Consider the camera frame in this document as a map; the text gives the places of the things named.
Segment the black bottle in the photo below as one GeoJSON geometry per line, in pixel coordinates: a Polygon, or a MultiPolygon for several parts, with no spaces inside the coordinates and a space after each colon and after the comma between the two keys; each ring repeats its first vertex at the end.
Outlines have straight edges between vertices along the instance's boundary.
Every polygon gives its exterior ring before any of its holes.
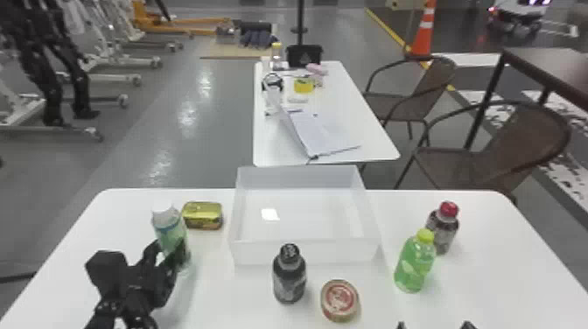
{"type": "Polygon", "coordinates": [[[306,262],[300,250],[293,243],[280,248],[274,258],[274,295],[281,303],[296,303],[305,294],[306,262]]]}

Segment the can lid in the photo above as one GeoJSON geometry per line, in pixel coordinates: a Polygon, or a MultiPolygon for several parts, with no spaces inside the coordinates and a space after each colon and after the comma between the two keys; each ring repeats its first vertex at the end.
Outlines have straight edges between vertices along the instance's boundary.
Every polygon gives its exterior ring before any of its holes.
{"type": "Polygon", "coordinates": [[[360,309],[360,295],[345,280],[331,280],[320,291],[323,314],[333,322],[347,322],[360,309]]]}
{"type": "Polygon", "coordinates": [[[451,201],[443,201],[439,207],[439,212],[446,217],[456,217],[459,212],[458,205],[451,201]]]}
{"type": "Polygon", "coordinates": [[[435,235],[427,228],[421,228],[416,232],[416,238],[422,243],[433,243],[435,240],[435,235]]]}

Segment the black box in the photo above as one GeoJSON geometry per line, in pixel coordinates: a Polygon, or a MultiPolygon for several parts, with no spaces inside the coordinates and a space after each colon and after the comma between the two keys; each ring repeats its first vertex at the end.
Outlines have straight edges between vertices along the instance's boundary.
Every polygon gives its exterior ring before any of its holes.
{"type": "Polygon", "coordinates": [[[289,45],[286,59],[290,67],[306,67],[307,64],[320,64],[323,47],[320,45],[289,45]]]}

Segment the dark bottle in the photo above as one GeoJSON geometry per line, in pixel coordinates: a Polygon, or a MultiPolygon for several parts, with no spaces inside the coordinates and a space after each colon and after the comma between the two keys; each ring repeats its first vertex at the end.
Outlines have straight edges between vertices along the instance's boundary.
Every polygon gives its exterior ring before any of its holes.
{"type": "Polygon", "coordinates": [[[458,205],[450,201],[444,201],[438,210],[434,210],[429,215],[425,227],[435,235],[435,248],[437,255],[443,255],[452,245],[453,238],[458,232],[458,205]]]}
{"type": "Polygon", "coordinates": [[[274,295],[281,303],[296,303],[305,294],[306,262],[293,243],[280,248],[274,258],[274,295]]]}

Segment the dark table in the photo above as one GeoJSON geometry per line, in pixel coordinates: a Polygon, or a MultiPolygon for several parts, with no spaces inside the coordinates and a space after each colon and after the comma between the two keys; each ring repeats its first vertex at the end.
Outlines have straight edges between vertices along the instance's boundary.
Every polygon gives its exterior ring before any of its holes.
{"type": "Polygon", "coordinates": [[[486,94],[465,140],[465,148],[473,140],[484,120],[487,104],[498,85],[504,66],[510,64],[519,72],[543,85],[537,102],[545,104],[551,92],[588,111],[588,58],[569,48],[505,48],[494,69],[486,94]]]}

